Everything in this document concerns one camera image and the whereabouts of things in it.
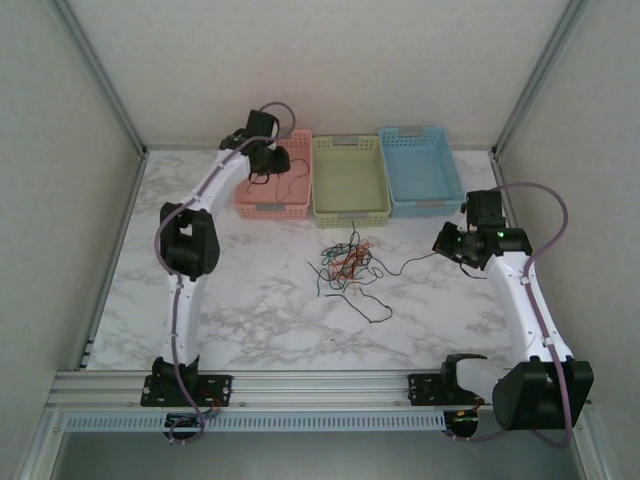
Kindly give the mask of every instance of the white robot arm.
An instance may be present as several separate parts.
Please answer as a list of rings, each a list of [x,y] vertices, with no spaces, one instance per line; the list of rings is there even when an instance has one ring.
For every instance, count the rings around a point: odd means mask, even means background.
[[[542,188],[561,201],[548,187],[526,182],[514,186]],[[467,231],[446,222],[433,249],[486,272],[507,320],[513,364],[504,369],[481,355],[450,355],[441,369],[443,383],[492,403],[504,430],[565,428],[570,438],[593,383],[591,367],[573,359],[558,333],[538,284],[527,235],[521,228],[506,227],[500,191],[469,192],[463,211]]]
[[[267,176],[287,172],[287,151],[276,146],[280,127],[276,117],[264,112],[266,107],[252,110],[247,125],[220,143],[216,160],[203,180],[179,204],[166,203],[160,212],[160,226],[154,238],[156,258],[169,273],[170,305],[167,338],[162,356],[156,358],[152,374],[145,380],[143,406],[178,406],[187,401],[196,408],[201,398],[194,397],[203,389],[215,390],[198,375],[197,330],[200,305],[208,275],[220,257],[220,246],[214,218],[235,188],[253,175]],[[219,400],[228,401],[230,377],[221,378]]]
[[[229,160],[224,166],[222,160],[229,156],[232,152],[231,149],[226,149],[218,152],[216,161],[211,169],[205,175],[205,179],[210,177],[211,174],[219,169],[220,171],[213,177],[211,183],[206,186],[201,195],[197,193],[202,188],[202,183],[192,190],[192,192],[182,200],[181,204],[188,202],[190,199],[196,199],[189,210],[193,212],[204,212],[215,219],[218,212],[233,193],[235,188],[243,181],[246,180],[251,173],[251,165],[249,157],[241,154],[236,154]],[[193,225],[191,226],[191,234],[193,236]],[[182,292],[180,294],[181,301],[178,303],[177,322],[175,341],[177,343],[178,362],[182,365],[191,365],[198,358],[198,343],[197,333],[199,325],[200,305],[202,303],[202,294],[204,286],[207,282],[209,275],[201,275],[195,279],[184,278],[182,280]],[[169,275],[169,296],[174,298],[176,288],[178,286],[178,276]],[[171,351],[171,338],[173,335],[173,328],[171,317],[173,315],[173,302],[169,302],[169,310],[167,318],[167,337],[165,339],[164,347],[162,350],[162,358],[166,361],[172,359]]]

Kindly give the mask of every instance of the plastic basket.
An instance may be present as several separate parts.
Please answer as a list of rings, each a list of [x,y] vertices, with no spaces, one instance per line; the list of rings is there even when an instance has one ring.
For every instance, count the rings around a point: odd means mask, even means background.
[[[296,129],[291,138],[277,144],[287,149],[291,169],[272,175],[264,185],[248,180],[238,185],[233,204],[242,218],[302,220],[308,216],[313,177],[311,130]]]
[[[392,216],[453,215],[465,194],[444,128],[381,128]]]
[[[377,136],[316,137],[313,156],[313,213],[320,228],[387,222],[391,201]]]

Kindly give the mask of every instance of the pink basket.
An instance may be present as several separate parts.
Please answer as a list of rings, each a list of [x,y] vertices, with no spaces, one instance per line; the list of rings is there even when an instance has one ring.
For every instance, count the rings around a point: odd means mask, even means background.
[[[264,185],[243,181],[233,196],[233,204],[242,218],[302,220],[307,218],[313,174],[311,130],[296,129],[291,138],[279,140],[287,149],[291,169],[272,175]],[[263,178],[254,178],[256,182]]]

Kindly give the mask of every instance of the black mounting bracket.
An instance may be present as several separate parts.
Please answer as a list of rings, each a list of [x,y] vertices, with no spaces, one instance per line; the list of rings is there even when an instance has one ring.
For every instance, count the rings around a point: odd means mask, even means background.
[[[475,394],[461,388],[448,389],[438,373],[413,373],[407,378],[412,407],[476,406]]]
[[[233,377],[231,375],[200,375],[198,359],[188,367],[180,365],[180,377],[199,407],[228,407]],[[175,378],[172,364],[158,357],[152,374],[145,378],[140,405],[143,407],[188,407]]]

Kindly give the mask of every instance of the white marble table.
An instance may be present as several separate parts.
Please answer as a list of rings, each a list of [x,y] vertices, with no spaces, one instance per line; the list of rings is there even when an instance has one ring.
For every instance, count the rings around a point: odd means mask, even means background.
[[[151,153],[87,368],[149,370],[159,355],[169,301],[151,243],[159,209],[182,199],[214,158],[215,152]],[[458,151],[455,158],[467,190],[495,185],[485,152]],[[359,231],[397,271],[431,251],[445,220],[460,219],[392,218],[383,228]],[[395,313],[370,325],[343,299],[317,298],[316,274],[307,265],[320,264],[324,248],[348,241],[349,230],[320,230],[313,219],[242,220],[231,205],[215,223],[222,253],[202,306],[201,370],[438,368],[453,352],[508,363],[508,334],[489,282],[465,277],[440,256],[369,286],[366,293]],[[370,317],[386,313],[371,299],[349,298]]]

